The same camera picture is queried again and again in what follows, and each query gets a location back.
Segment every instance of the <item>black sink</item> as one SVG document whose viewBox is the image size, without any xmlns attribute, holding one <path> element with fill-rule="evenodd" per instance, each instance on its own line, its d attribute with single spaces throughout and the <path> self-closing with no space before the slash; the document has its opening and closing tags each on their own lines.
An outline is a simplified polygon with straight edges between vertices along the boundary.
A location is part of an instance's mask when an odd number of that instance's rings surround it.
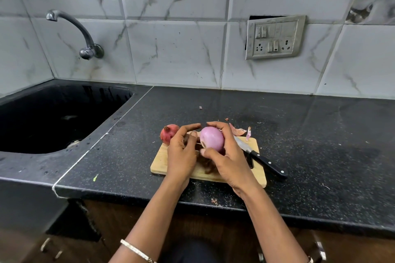
<svg viewBox="0 0 395 263">
<path fill-rule="evenodd" d="M 0 151 L 43 154 L 65 149 L 91 134 L 132 94 L 127 86 L 69 81 L 4 97 Z"/>
</svg>

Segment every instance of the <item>electrical switch panel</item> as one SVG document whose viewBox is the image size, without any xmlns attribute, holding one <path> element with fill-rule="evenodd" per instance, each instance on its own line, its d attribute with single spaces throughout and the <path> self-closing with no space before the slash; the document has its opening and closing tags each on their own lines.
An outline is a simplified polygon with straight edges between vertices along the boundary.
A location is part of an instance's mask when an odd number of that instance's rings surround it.
<svg viewBox="0 0 395 263">
<path fill-rule="evenodd" d="M 246 59 L 296 56 L 306 16 L 249 20 Z"/>
</svg>

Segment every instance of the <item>person's left hand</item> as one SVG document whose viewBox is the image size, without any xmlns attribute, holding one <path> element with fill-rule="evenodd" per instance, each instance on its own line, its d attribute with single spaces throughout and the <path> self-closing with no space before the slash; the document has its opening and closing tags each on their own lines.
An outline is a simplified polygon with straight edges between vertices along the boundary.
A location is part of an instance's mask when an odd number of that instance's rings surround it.
<svg viewBox="0 0 395 263">
<path fill-rule="evenodd" d="M 188 143 L 184 145 L 187 132 L 200 128 L 200 123 L 181 126 L 167 147 L 167 175 L 183 191 L 189 183 L 189 177 L 196 165 L 195 144 L 198 139 L 196 131 L 191 132 Z"/>
</svg>

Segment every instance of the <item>hand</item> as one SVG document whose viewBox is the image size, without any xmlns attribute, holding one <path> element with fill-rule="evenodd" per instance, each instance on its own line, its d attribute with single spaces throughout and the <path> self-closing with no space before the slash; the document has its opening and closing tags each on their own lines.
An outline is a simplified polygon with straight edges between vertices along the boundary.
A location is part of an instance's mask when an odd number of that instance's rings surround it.
<svg viewBox="0 0 395 263">
<path fill-rule="evenodd" d="M 166 178 L 175 185 L 180 185 L 182 191 L 189 183 L 189 177 L 196 165 L 195 144 L 198 134 L 193 131 L 186 146 L 184 136 L 188 131 L 200 128 L 200 123 L 182 126 L 170 140 L 167 148 L 167 175 Z"/>
<path fill-rule="evenodd" d="M 223 122 L 207 122 L 208 126 L 222 130 L 225 138 L 225 156 L 213 148 L 201 149 L 202 156 L 214 161 L 218 172 L 241 198 L 250 187 L 259 185 L 244 157 L 243 150 L 237 145 L 229 124 Z"/>
</svg>

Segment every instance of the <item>forearm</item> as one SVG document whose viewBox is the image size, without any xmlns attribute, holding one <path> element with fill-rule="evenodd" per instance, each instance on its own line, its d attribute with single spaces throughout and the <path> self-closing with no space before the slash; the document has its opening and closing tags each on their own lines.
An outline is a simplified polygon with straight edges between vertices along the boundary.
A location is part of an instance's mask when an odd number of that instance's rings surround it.
<svg viewBox="0 0 395 263">
<path fill-rule="evenodd" d="M 157 261 L 181 192 L 180 185 L 170 182 L 165 177 L 125 240 Z M 110 263 L 135 262 L 146 261 L 123 245 L 110 260 Z"/>
<path fill-rule="evenodd" d="M 261 187 L 243 195 L 267 263 L 307 263 L 308 257 Z"/>
</svg>

